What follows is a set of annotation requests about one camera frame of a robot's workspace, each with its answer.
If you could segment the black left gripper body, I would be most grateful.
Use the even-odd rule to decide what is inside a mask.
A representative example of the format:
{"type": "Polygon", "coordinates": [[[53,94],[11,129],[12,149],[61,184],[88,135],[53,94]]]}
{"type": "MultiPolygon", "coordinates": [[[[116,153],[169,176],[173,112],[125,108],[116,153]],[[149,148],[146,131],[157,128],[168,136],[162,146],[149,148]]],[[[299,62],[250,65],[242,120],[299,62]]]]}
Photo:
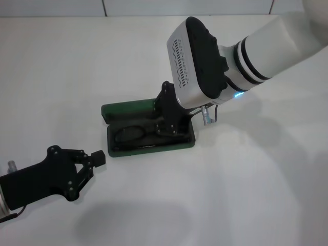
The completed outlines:
{"type": "Polygon", "coordinates": [[[35,165],[1,177],[4,200],[15,210],[51,195],[77,199],[77,151],[51,146],[46,158],[35,165]]]}

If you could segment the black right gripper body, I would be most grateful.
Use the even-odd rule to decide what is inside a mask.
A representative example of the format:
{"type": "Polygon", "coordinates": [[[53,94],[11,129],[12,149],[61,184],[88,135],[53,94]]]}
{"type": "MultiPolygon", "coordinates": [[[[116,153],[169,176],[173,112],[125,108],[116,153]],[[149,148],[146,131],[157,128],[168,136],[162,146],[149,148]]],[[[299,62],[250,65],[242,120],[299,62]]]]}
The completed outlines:
{"type": "Polygon", "coordinates": [[[200,106],[191,109],[182,107],[173,84],[162,84],[159,107],[168,129],[188,129],[191,118],[201,110],[200,106]]]}

